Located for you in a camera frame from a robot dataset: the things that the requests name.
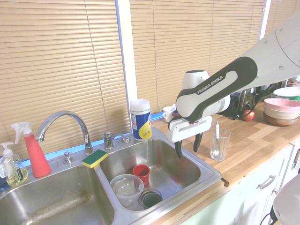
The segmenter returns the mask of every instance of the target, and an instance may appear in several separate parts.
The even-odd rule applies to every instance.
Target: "red cup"
[[[144,164],[139,164],[133,167],[133,175],[141,178],[142,182],[146,186],[149,183],[150,168]]]

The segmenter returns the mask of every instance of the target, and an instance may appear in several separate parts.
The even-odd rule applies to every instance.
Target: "drawer handle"
[[[270,175],[270,177],[268,179],[271,179],[271,180],[268,183],[266,183],[266,184],[264,184],[264,183],[267,182],[267,180],[264,183],[259,184],[258,185],[259,189],[262,190],[262,189],[266,188],[267,186],[269,186],[275,180],[275,178],[276,178],[276,176]]]

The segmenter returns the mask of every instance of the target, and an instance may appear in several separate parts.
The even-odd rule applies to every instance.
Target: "white cabinet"
[[[287,182],[293,179],[295,176],[298,175],[298,170],[300,168],[300,159],[299,152],[300,152],[300,139],[291,143],[293,150],[290,155],[290,159],[288,165],[286,167],[285,176],[282,180],[281,187],[283,187]]]
[[[296,146],[300,148],[300,139]],[[236,188],[182,224],[260,225],[270,213],[276,192],[298,174],[298,170],[292,169],[296,151],[294,145],[288,145],[269,163],[246,176]],[[269,224],[269,218],[266,217],[263,225]]]
[[[278,182],[273,182],[267,188],[261,190],[250,200],[248,200],[243,207],[240,225],[259,225],[263,217],[270,212],[272,207],[273,196],[272,191],[278,186]],[[263,225],[268,224],[268,219],[265,219]]]
[[[245,203],[235,225],[259,225],[264,216],[270,213],[276,196],[275,190],[280,189],[292,150],[292,146],[287,146],[271,162],[243,182]],[[269,218],[266,217],[263,225],[268,224]]]
[[[235,225],[235,218],[242,204],[240,190],[234,188],[182,225]]]

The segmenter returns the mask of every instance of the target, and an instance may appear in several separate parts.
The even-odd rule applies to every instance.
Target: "pink bowl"
[[[296,102],[289,99],[267,98],[264,100],[263,104],[267,108],[277,110],[277,111],[300,113],[300,102]]]

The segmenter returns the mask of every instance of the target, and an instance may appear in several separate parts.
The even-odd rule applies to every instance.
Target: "stainless steel sink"
[[[110,225],[113,217],[95,170],[83,165],[14,188],[0,200],[2,225]]]
[[[221,179],[219,171],[182,148],[179,159],[173,143],[157,129],[152,138],[137,142],[114,141],[108,157],[96,170],[82,165],[84,151],[50,160],[52,172],[40,179],[31,176],[19,187],[0,193],[0,218],[4,225],[147,225]],[[103,145],[93,147],[104,150]],[[109,182],[132,174],[137,164],[150,167],[149,184],[163,200],[144,210],[137,201],[123,207]]]
[[[100,166],[108,181],[111,181],[120,174],[132,174],[137,164],[150,167],[149,183],[145,189],[159,191],[163,199],[195,183],[201,174],[200,168],[193,161],[187,157],[179,159],[174,148],[161,139],[150,139],[112,152]],[[127,208],[144,210],[139,202]]]

